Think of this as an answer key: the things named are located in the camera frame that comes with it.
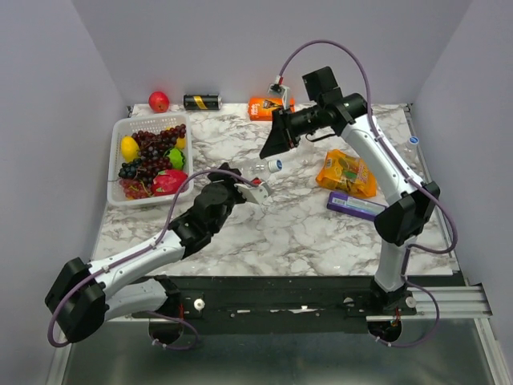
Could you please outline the clear bottle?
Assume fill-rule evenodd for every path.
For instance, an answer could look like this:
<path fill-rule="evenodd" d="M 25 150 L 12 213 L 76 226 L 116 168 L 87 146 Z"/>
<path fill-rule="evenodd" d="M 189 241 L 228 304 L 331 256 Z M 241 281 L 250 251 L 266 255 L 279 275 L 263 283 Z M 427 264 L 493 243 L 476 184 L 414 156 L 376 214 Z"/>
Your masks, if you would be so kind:
<path fill-rule="evenodd" d="M 402 148 L 402 159 L 408 164 L 408 166 L 412 170 L 417 172 L 418 171 L 418 145 L 409 144 L 409 139 L 408 139 Z"/>
<path fill-rule="evenodd" d="M 269 160 L 246 160 L 237 168 L 240 170 L 241 175 L 247 180 L 258 179 L 266 181 L 274 173 L 270 173 L 267 163 Z"/>

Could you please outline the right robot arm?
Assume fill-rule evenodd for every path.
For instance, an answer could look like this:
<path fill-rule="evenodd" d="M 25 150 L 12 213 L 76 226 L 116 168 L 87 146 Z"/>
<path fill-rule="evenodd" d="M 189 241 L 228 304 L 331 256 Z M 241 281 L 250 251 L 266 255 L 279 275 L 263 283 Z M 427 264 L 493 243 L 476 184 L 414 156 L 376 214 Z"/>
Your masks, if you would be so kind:
<path fill-rule="evenodd" d="M 303 82 L 314 105 L 300 111 L 291 110 L 289 88 L 281 77 L 270 84 L 269 93 L 279 95 L 282 105 L 272 113 L 272 128 L 260 157 L 287 152 L 299 145 L 301 136 L 331 128 L 365 161 L 388 204 L 374 219 L 382 246 L 368 297 L 374 312 L 387 314 L 406 296 L 408 248 L 430 220 L 440 188 L 425 183 L 390 146 L 360 94 L 343 95 L 330 67 L 304 75 Z"/>

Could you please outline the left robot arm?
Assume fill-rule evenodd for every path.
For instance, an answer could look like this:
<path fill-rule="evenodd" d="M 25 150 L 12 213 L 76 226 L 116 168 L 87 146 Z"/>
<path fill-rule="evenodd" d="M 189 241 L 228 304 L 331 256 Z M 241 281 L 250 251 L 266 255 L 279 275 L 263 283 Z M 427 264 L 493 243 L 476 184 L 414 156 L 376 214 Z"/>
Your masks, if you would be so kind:
<path fill-rule="evenodd" d="M 198 253 L 220 232 L 233 208 L 248 203 L 260 188 L 228 166 L 195 172 L 185 183 L 202 175 L 209 182 L 192 207 L 178 217 L 169 213 L 155 236 L 106 260 L 86 263 L 76 257 L 62 267 L 45 297 L 51 312 L 49 344 L 62 348 L 83 341 L 122 315 L 150 311 L 167 317 L 176 311 L 178 298 L 160 281 L 136 280 Z"/>

